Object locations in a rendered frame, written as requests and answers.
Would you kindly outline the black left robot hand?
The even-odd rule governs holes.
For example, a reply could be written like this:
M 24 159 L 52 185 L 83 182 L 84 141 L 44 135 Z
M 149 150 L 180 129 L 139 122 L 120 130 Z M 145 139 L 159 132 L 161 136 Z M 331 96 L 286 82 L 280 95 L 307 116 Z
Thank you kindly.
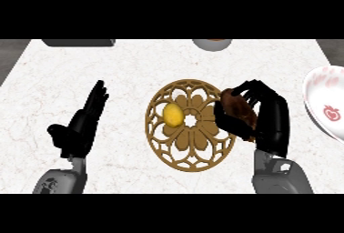
M 97 80 L 92 89 L 83 108 L 75 112 L 68 126 L 52 124 L 47 132 L 52 136 L 53 145 L 62 149 L 60 157 L 86 158 L 97 132 L 97 121 L 103 112 L 103 107 L 109 94 L 105 82 Z

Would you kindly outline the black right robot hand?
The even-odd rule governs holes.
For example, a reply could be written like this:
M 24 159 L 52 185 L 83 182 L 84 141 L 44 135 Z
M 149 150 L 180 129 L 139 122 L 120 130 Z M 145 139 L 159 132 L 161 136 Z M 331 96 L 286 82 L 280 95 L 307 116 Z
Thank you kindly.
M 258 150 L 279 157 L 286 157 L 291 134 L 288 102 L 263 81 L 255 79 L 238 86 L 232 95 L 238 96 L 242 92 L 245 92 L 244 99 L 249 107 L 261 103 L 257 126 L 251 127 L 244 120 L 229 116 L 217 101 L 214 107 L 217 127 L 244 140 L 255 137 Z

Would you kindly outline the white bowl with red print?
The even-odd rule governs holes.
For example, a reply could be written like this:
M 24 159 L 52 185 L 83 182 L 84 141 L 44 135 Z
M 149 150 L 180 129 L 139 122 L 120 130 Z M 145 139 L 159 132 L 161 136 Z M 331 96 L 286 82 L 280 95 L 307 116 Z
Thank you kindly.
M 319 66 L 307 73 L 303 96 L 319 128 L 344 144 L 344 66 Z

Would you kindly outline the round brown openwork placemat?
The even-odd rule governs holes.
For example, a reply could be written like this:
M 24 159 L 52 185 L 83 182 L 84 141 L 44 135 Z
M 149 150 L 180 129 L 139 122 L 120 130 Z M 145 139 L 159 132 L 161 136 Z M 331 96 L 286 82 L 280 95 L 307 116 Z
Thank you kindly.
M 145 113 L 145 134 L 159 160 L 185 172 L 201 172 L 214 167 L 232 152 L 235 135 L 216 125 L 214 102 L 220 90 L 196 79 L 167 84 L 155 93 Z M 185 117 L 195 123 L 168 127 L 162 118 L 167 104 L 180 106 Z

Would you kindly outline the grey round bowl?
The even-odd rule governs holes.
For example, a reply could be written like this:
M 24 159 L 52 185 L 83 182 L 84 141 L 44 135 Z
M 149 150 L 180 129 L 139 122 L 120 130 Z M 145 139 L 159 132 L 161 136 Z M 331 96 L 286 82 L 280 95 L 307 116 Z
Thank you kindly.
M 196 47 L 205 51 L 217 52 L 226 49 L 232 43 L 230 39 L 193 39 Z

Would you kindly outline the yellow lemon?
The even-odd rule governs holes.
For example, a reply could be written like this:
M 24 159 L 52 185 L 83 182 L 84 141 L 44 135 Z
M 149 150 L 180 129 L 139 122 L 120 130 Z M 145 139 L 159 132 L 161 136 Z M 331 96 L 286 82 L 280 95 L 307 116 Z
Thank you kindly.
M 165 105 L 162 109 L 162 119 L 168 127 L 179 127 L 183 124 L 185 113 L 179 105 Z

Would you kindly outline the dark grey flat appliance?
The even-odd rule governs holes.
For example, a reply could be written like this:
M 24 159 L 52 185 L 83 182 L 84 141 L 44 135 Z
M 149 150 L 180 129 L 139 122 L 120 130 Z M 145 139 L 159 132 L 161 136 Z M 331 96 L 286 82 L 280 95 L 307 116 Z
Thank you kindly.
M 80 47 L 80 46 L 114 46 L 114 39 L 43 39 L 47 46 Z

